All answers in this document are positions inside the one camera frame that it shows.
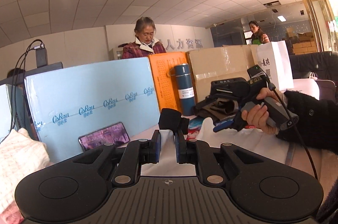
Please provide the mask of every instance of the blue vacuum bottle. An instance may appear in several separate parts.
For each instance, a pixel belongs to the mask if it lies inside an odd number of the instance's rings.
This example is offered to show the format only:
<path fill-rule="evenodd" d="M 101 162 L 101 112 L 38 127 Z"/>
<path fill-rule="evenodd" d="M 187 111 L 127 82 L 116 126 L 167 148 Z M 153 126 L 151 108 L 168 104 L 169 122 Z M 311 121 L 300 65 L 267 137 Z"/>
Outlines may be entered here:
<path fill-rule="evenodd" d="M 184 116 L 193 115 L 193 107 L 196 105 L 196 102 L 189 65 L 185 63 L 176 65 L 174 68 L 182 114 Z"/>

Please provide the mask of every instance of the finger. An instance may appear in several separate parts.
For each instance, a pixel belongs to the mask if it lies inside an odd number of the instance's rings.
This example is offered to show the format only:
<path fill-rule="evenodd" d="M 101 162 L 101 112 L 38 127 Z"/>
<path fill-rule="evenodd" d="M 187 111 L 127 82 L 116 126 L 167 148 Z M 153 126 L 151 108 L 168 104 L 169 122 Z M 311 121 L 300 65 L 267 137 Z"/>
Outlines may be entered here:
<path fill-rule="evenodd" d="M 253 125 L 252 120 L 254 119 L 256 113 L 261 109 L 261 105 L 254 106 L 248 113 L 246 121 L 249 125 Z"/>
<path fill-rule="evenodd" d="M 267 127 L 268 125 L 266 124 L 266 121 L 268 120 L 268 118 L 269 118 L 269 112 L 266 111 L 266 112 L 262 115 L 262 117 L 259 119 L 259 121 L 258 121 L 258 126 L 259 126 L 260 128 L 265 128 L 265 127 Z"/>
<path fill-rule="evenodd" d="M 256 99 L 264 99 L 269 96 L 270 90 L 268 88 L 262 88 L 259 94 L 256 96 Z"/>
<path fill-rule="evenodd" d="M 254 126 L 259 127 L 259 120 L 261 119 L 261 117 L 266 113 L 266 111 L 268 110 L 267 106 L 263 106 L 254 116 L 252 123 Z"/>
<path fill-rule="evenodd" d="M 244 121 L 246 121 L 247 116 L 248 116 L 248 111 L 247 110 L 242 111 L 242 119 Z"/>

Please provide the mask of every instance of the purple phone screen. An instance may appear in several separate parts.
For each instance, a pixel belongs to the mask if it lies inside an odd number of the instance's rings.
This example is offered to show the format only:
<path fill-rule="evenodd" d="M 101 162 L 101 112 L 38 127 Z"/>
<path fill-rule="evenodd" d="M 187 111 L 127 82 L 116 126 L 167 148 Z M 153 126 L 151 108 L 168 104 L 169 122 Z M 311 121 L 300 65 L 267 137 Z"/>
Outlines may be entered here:
<path fill-rule="evenodd" d="M 104 143 L 114 143 L 116 146 L 121 146 L 129 141 L 129 136 L 122 123 L 114 124 L 80 138 L 80 143 L 85 150 L 93 149 Z"/>

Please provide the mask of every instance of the white paper bag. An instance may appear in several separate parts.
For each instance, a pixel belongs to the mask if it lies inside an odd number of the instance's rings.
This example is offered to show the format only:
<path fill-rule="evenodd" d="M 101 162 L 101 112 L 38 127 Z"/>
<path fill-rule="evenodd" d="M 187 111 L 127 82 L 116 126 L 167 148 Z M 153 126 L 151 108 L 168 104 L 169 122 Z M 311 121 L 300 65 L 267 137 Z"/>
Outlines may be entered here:
<path fill-rule="evenodd" d="M 256 48 L 258 65 L 280 91 L 293 88 L 293 78 L 285 41 L 269 42 Z"/>

